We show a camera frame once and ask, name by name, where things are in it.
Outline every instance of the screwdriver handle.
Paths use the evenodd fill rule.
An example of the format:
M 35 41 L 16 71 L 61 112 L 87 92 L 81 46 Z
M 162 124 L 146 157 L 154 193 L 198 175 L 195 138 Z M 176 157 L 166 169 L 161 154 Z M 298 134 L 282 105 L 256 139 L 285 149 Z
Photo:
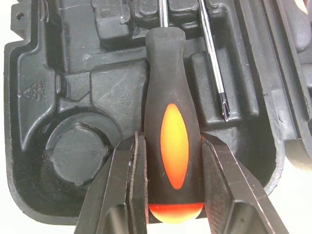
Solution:
M 151 73 L 144 132 L 147 145 L 148 200 L 153 204 L 186 204 L 203 200 L 201 138 L 184 69 L 184 42 L 184 31 L 175 27 L 154 28 L 146 35 Z M 178 110 L 180 118 L 171 118 L 170 110 L 173 113 Z M 180 139 L 183 134 L 170 130 L 172 125 L 179 125 L 181 122 L 184 122 L 186 130 L 186 142 L 185 139 Z M 183 132 L 183 124 L 177 129 Z

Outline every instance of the metal jaw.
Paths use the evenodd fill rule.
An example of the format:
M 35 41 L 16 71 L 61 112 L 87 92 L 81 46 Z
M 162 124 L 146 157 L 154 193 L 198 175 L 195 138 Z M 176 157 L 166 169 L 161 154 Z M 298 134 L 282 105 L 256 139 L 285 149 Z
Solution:
M 202 134 L 205 211 L 212 234 L 287 234 L 260 182 L 223 141 Z M 146 145 L 123 140 L 90 186 L 75 234 L 146 234 Z

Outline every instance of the screwdriver shaft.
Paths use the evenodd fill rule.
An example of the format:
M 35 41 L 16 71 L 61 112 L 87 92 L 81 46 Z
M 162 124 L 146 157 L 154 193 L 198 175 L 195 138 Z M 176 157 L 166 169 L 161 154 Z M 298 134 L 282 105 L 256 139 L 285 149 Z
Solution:
M 158 4 L 160 27 L 169 26 L 168 2 L 167 0 L 159 0 Z
M 214 45 L 214 40 L 213 40 L 213 36 L 211 33 L 209 16 L 208 16 L 206 5 L 205 5 L 205 0 L 198 0 L 198 3 L 199 3 L 203 35 L 204 35 L 205 45 L 206 45 L 206 50 L 207 50 L 207 56 L 208 56 L 208 60 L 210 60 L 212 64 L 215 84 L 216 84 L 217 91 L 219 94 L 218 98 L 220 102 L 222 116 L 224 120 L 227 122 L 229 121 L 229 117 L 230 117 L 230 108 L 229 108 L 228 99 L 227 99 L 225 89 L 224 89 L 224 84 L 223 84 L 223 79 L 222 79 L 218 59 L 217 59 L 216 52 L 215 52 L 215 45 Z

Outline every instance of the white background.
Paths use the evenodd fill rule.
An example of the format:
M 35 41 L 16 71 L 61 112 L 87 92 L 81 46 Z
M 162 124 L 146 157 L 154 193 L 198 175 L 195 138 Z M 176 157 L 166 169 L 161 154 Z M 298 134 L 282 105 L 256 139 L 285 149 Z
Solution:
M 10 31 L 11 5 L 15 0 L 0 1 L 0 50 L 4 45 L 20 40 Z M 3 54 L 0 55 L 0 74 L 3 74 Z M 285 162 L 282 178 L 270 195 L 271 202 L 290 234 L 312 234 L 312 173 Z M 38 223 L 23 214 L 11 198 L 7 181 L 3 128 L 3 80 L 0 80 L 0 234 L 73 234 L 73 226 L 53 226 Z M 208 233 L 208 222 L 196 220 L 183 225 L 149 225 L 149 234 L 203 234 Z

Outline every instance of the plastic compartment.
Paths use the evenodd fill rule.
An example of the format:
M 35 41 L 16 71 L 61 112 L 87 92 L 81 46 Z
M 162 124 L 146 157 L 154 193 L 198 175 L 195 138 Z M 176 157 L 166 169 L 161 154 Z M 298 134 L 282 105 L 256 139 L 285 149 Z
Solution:
M 200 128 L 226 142 L 270 193 L 291 151 L 285 140 L 311 160 L 311 134 L 301 134 L 309 128 L 296 124 L 298 115 L 310 119 L 311 100 L 304 106 L 308 92 L 296 96 L 298 81 L 283 72 L 298 60 L 294 45 L 283 47 L 290 58 L 277 45 L 288 38 L 285 13 L 272 15 L 279 0 L 209 3 L 216 6 L 210 15 L 228 123 L 217 107 L 197 0 L 169 0 L 170 21 L 187 36 L 184 62 Z M 12 7 L 12 30 L 24 40 L 5 48 L 7 172 L 12 196 L 28 216 L 74 225 L 112 149 L 143 131 L 145 35 L 157 26 L 156 0 L 23 0 Z M 274 26 L 280 34 L 270 31 Z

